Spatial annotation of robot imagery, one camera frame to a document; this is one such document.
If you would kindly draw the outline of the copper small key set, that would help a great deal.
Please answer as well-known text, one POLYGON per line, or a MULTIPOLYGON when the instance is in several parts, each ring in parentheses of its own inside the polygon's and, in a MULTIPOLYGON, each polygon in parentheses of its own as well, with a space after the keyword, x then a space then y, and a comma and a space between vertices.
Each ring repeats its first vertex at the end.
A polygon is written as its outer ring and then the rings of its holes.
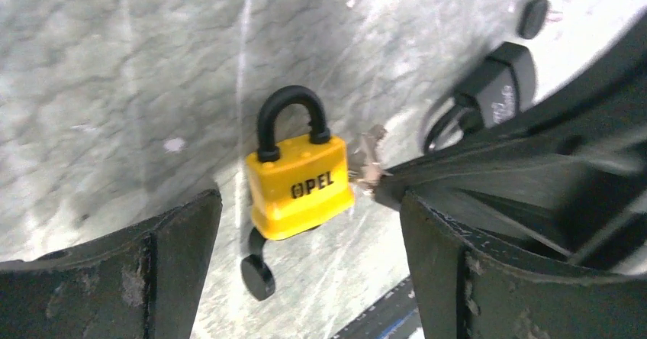
POLYGON ((387 130, 380 124, 362 132, 347 154, 349 181, 367 196, 373 196, 383 176, 390 176, 381 164, 378 148, 387 130))

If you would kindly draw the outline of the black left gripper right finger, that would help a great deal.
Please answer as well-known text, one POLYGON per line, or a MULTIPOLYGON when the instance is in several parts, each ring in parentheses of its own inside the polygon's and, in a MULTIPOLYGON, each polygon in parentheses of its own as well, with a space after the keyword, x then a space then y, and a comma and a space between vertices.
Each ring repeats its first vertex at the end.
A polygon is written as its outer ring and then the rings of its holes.
POLYGON ((413 192, 401 228, 428 338, 644 338, 646 278, 542 257, 413 192))

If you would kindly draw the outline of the black padlock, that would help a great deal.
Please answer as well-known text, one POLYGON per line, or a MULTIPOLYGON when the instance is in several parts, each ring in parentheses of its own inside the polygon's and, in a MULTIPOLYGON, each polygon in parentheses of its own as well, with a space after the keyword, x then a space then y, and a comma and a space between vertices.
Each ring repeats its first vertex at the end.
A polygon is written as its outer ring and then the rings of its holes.
POLYGON ((530 49, 503 42, 453 88, 453 106, 425 136, 423 152, 448 147, 456 134, 464 139, 509 121, 533 106, 536 87, 530 49))

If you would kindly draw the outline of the yellow padlock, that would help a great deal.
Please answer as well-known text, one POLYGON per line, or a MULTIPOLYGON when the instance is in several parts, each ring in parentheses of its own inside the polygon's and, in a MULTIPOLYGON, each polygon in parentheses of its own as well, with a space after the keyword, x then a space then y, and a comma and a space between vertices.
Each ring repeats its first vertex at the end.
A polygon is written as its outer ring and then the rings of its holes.
POLYGON ((331 133, 324 106, 304 86, 272 93, 256 120, 257 149, 246 159, 251 221, 266 239, 280 241, 315 228, 351 208, 346 142, 331 133), (277 140, 276 121, 291 105, 309 114, 306 134, 277 140))

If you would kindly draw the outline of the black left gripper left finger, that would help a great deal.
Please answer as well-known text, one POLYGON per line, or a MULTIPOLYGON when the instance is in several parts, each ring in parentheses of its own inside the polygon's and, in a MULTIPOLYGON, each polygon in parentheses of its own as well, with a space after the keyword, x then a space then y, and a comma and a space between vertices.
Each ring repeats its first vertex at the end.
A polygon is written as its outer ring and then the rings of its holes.
POLYGON ((3 338, 187 338, 222 210, 216 189, 84 244, 1 264, 3 338))

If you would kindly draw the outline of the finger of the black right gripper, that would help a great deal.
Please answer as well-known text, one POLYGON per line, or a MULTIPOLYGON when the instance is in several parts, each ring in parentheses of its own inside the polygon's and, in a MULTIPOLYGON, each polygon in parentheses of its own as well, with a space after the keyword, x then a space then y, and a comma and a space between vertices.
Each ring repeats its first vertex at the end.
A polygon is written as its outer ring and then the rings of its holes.
POLYGON ((406 192, 572 265, 645 270, 646 20, 515 119, 392 167, 375 200, 406 192))

